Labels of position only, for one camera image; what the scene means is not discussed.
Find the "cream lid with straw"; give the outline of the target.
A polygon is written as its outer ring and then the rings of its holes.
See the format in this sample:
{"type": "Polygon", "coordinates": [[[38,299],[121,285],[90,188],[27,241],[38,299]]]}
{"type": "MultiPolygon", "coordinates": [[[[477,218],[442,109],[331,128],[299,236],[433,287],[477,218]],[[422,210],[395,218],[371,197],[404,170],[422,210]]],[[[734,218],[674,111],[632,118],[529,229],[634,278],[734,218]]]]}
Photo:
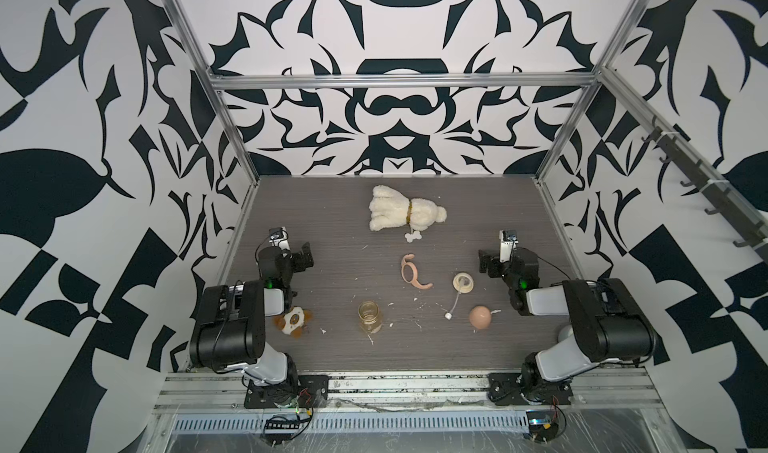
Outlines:
{"type": "Polygon", "coordinates": [[[459,299],[463,295],[467,295],[474,290],[475,282],[473,277],[469,273],[460,272],[453,277],[452,285],[454,290],[456,291],[456,295],[451,308],[447,310],[444,314],[444,318],[446,320],[451,320],[453,318],[459,299]]]}

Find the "clear baby bottle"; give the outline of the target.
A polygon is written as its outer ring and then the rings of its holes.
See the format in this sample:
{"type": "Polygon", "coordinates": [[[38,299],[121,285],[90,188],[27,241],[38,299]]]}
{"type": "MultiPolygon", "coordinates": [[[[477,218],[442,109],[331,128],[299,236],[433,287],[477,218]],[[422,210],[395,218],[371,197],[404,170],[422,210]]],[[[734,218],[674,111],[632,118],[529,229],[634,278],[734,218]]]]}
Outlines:
{"type": "Polygon", "coordinates": [[[360,328],[366,334],[375,334],[382,327],[381,310],[374,301],[364,301],[358,307],[360,328]]]}

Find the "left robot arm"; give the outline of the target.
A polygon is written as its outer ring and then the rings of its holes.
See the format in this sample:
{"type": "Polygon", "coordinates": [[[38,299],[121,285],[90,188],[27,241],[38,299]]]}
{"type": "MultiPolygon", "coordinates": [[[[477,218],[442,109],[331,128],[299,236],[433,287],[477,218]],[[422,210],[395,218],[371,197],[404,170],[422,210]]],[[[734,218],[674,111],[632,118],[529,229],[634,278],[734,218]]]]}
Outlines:
{"type": "Polygon", "coordinates": [[[267,343],[266,326],[293,306],[291,280],[314,266],[311,246],[305,243],[297,252],[269,246],[257,252],[256,260],[256,280],[203,291],[189,341],[190,363],[218,374],[239,371],[256,387],[293,391],[295,363],[267,343]]]}

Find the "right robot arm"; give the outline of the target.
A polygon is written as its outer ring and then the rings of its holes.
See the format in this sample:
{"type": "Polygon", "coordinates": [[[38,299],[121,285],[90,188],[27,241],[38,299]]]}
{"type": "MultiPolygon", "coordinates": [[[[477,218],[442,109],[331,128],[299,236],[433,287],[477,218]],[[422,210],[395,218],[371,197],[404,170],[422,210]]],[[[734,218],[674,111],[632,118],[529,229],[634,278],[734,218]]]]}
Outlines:
{"type": "Polygon", "coordinates": [[[478,260],[481,273],[504,282],[520,315],[569,321],[554,346],[526,357],[515,379],[489,376],[493,403],[565,402],[574,377],[605,364],[637,367],[653,357],[658,334],[621,280],[566,279],[542,287],[540,257],[523,248],[480,250],[478,260]]]}

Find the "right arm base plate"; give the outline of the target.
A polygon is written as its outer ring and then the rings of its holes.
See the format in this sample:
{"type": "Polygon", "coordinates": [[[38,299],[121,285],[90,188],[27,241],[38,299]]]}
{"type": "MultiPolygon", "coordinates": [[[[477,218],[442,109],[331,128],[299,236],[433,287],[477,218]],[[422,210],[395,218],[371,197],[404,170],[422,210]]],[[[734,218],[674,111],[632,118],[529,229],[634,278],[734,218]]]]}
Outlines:
{"type": "Polygon", "coordinates": [[[571,382],[549,382],[537,374],[495,372],[487,375],[488,400],[496,406],[570,405],[571,382]]]}

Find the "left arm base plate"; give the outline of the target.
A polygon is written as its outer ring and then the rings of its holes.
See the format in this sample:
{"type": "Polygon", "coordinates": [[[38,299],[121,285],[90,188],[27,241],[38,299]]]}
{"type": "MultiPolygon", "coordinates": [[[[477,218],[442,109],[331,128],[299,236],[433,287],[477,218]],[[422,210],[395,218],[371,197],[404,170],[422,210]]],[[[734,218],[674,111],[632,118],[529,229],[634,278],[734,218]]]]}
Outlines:
{"type": "Polygon", "coordinates": [[[245,409],[299,408],[322,406],[328,397],[330,377],[299,375],[279,384],[255,382],[246,386],[245,409]]]}

